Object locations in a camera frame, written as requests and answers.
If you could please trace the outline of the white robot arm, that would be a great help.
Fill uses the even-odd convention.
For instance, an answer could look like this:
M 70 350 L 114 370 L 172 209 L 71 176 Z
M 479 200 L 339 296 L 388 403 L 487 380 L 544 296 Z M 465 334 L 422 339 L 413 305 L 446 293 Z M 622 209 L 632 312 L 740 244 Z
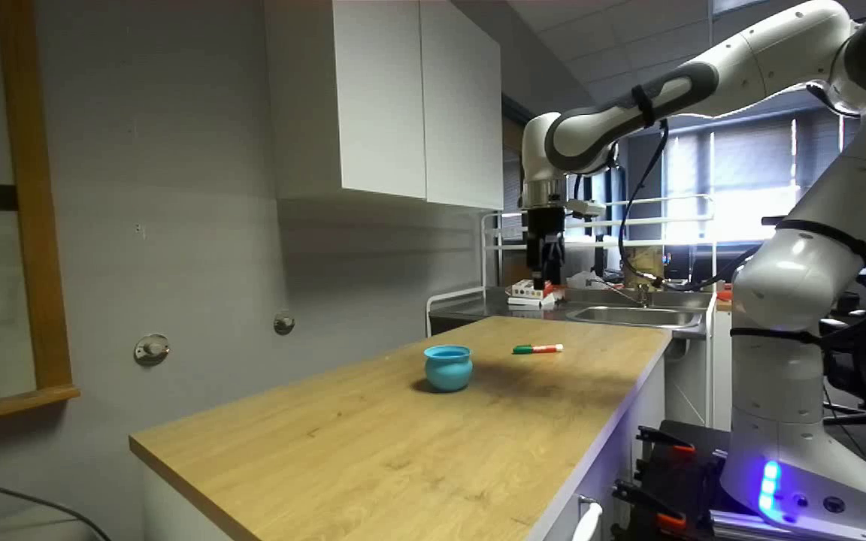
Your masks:
M 866 459 L 827 437 L 818 323 L 866 266 L 866 19 L 799 0 L 597 107 L 523 128 L 523 175 L 597 172 L 622 135 L 677 115 L 722 117 L 809 86 L 858 135 L 735 273 L 735 415 L 720 487 L 799 537 L 866 537 Z

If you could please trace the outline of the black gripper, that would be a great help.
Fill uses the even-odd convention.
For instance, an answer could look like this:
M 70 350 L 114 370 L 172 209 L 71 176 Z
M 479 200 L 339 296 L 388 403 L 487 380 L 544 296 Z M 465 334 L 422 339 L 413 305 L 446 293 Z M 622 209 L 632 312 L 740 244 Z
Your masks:
M 561 258 L 552 257 L 557 246 L 558 246 L 561 226 L 566 226 L 566 210 L 561 209 L 532 209 L 527 214 L 527 251 L 535 258 L 535 266 L 532 266 L 532 283 L 535 285 L 544 285 L 544 258 L 547 257 L 551 257 L 547 279 L 552 285 L 561 283 Z

